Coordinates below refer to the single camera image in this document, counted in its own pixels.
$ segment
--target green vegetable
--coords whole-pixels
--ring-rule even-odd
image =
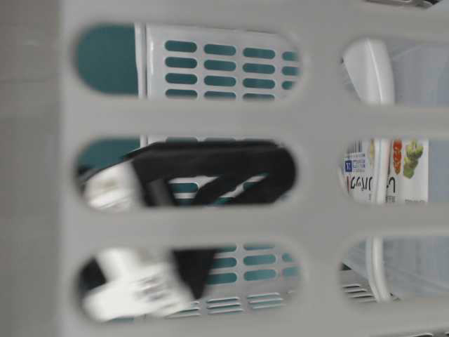
[[[404,176],[412,178],[415,174],[418,159],[421,158],[424,147],[418,145],[416,139],[412,140],[411,144],[406,146],[407,157],[404,158]]]

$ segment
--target white handle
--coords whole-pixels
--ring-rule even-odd
[[[343,57],[349,78],[359,98],[368,104],[393,104],[394,78],[387,47],[380,40],[356,42]],[[375,168],[373,202],[385,203],[389,168],[390,142],[375,139]],[[366,242],[368,282],[378,302],[391,300],[383,263],[383,240],[372,237]]]

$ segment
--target vegetable illustration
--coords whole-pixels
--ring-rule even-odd
[[[393,142],[393,167],[394,172],[399,174],[401,172],[401,150],[402,150],[402,142],[400,139],[395,139]]]
[[[418,145],[416,139],[412,140],[411,144],[406,146],[406,157],[404,158],[404,176],[412,178],[415,174],[418,159],[422,156],[424,148]]]

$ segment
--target gray plastic frame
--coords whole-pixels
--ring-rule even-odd
[[[353,40],[449,43],[448,15],[361,0],[6,0],[0,10],[0,327],[2,336],[115,337],[277,334],[377,336],[442,330],[449,299],[364,306],[340,290],[338,265],[367,234],[449,234],[447,206],[368,207],[343,197],[337,162],[367,136],[446,136],[445,108],[369,107],[341,80]],[[77,77],[78,36],[97,22],[155,22],[275,32],[300,50],[302,76],[272,104],[154,101],[92,92]],[[83,205],[73,164],[107,136],[265,136],[284,142],[300,180],[270,207],[159,209],[107,215]],[[189,246],[254,240],[284,245],[301,265],[292,303],[254,315],[100,325],[80,311],[74,277],[113,245]]]

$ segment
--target product label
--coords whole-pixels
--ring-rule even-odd
[[[347,191],[356,201],[372,202],[375,146],[378,141],[354,143],[343,159]],[[429,200],[429,141],[395,139],[391,142],[387,195],[389,204],[425,203]]]
[[[374,188],[374,140],[354,143],[344,157],[347,191],[357,201],[371,202]]]
[[[425,203],[429,200],[429,140],[391,142],[387,203]]]

